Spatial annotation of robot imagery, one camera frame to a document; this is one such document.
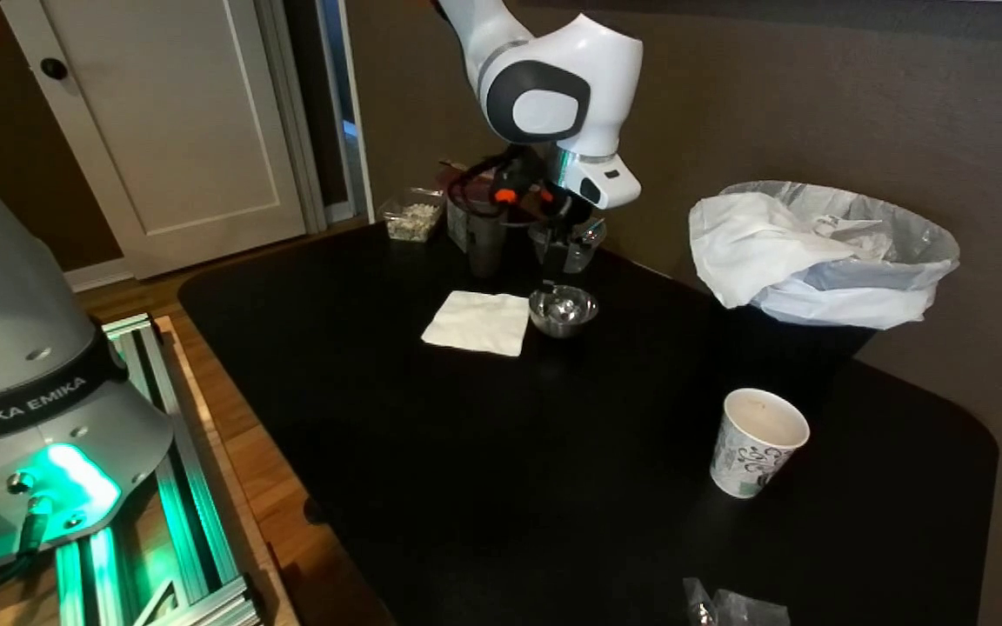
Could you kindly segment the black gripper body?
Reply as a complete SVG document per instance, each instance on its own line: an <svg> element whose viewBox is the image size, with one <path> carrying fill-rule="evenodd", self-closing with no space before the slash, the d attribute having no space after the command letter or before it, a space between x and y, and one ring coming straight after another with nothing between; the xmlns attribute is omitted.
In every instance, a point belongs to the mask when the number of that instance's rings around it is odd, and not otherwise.
<svg viewBox="0 0 1002 626"><path fill-rule="evenodd" d="M485 215L501 220L510 230L571 227L598 215L586 198L550 181L550 161L535 145L510 145L460 172L460 200Z"/></svg>

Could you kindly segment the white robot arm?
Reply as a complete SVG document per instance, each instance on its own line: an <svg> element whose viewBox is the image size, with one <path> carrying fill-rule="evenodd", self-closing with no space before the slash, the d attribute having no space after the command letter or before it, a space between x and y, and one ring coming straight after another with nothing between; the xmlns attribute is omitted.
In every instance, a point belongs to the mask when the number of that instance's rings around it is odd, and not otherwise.
<svg viewBox="0 0 1002 626"><path fill-rule="evenodd" d="M0 198L0 568L104 530L174 443Z"/></svg>

